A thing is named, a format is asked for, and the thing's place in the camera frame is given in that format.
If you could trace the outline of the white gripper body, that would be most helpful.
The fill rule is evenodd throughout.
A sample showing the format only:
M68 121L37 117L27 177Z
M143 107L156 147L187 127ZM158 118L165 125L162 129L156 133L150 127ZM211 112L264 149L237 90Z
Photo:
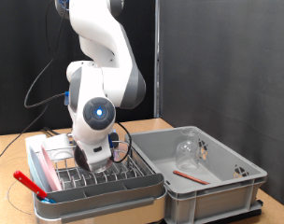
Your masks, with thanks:
M102 172L105 171L111 164L111 153L87 153L87 163L89 172Z

